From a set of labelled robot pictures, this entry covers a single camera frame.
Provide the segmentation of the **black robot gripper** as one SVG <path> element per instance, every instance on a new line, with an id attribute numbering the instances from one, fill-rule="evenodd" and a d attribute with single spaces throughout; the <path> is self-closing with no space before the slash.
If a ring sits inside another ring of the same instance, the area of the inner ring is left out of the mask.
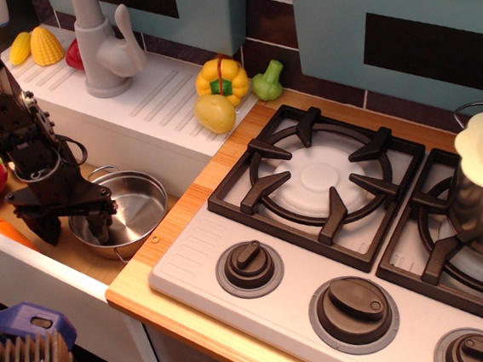
<path id="1" fill-rule="evenodd" d="M 57 245 L 61 224 L 58 215 L 86 216 L 89 230 L 100 244 L 110 238 L 112 215 L 118 205 L 111 189 L 88 181 L 80 171 L 88 153 L 81 143 L 61 137 L 46 145 L 20 146 L 11 154 L 14 174 L 25 186 L 10 192 L 5 201 L 15 214 L 45 243 Z"/>

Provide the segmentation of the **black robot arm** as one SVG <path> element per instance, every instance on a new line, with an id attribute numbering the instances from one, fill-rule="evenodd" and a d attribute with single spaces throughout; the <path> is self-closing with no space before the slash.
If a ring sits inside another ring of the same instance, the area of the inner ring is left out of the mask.
<path id="1" fill-rule="evenodd" d="M 118 206 L 111 190 L 83 178 L 73 140 L 55 133 L 54 124 L 33 93 L 22 90 L 0 59 L 0 158 L 15 165 L 25 187 L 5 201 L 44 242 L 56 244 L 62 216 L 82 216 L 104 244 Z"/>

